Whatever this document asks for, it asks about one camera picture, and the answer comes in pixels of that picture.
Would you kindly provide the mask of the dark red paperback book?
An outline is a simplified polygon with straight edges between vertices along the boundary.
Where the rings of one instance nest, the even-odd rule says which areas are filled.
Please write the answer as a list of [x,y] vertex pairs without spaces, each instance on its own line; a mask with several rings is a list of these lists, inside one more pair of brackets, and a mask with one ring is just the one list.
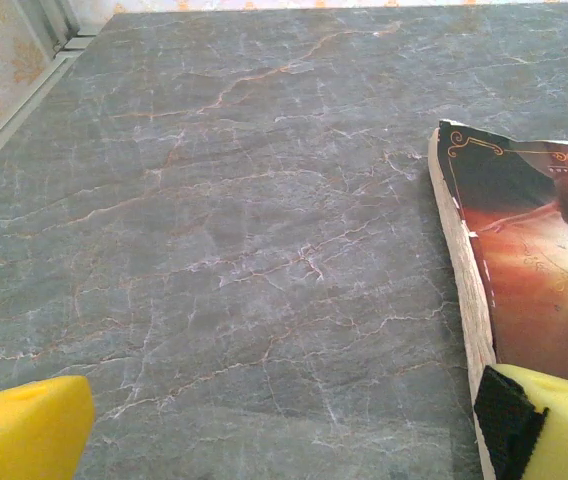
[[443,120],[428,167],[472,407],[488,365],[568,380],[568,141],[517,141]]

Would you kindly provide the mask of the aluminium frame side rail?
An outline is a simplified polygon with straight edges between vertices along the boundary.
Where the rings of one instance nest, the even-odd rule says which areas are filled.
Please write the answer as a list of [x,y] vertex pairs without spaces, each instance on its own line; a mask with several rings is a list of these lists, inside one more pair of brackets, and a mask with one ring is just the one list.
[[95,33],[87,35],[81,33],[69,40],[52,62],[0,117],[0,151],[95,37]]

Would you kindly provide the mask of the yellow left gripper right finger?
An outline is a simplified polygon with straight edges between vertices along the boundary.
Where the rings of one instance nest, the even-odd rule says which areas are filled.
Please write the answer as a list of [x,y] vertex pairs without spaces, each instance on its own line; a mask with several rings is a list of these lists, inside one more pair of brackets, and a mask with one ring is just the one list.
[[568,380],[488,365],[473,410],[484,480],[568,480]]

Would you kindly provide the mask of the aluminium frame corner post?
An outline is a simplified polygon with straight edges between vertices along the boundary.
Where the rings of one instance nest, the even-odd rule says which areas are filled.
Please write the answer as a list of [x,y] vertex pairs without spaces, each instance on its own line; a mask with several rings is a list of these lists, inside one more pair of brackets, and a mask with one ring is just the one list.
[[48,57],[64,50],[84,49],[84,38],[93,38],[99,25],[82,25],[70,0],[13,0],[20,15]]

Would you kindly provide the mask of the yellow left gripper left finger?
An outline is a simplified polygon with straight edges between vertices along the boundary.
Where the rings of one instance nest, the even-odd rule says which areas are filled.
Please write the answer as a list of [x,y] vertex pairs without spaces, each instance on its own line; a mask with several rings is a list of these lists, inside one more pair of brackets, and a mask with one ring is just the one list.
[[94,418],[84,376],[0,391],[0,480],[73,480]]

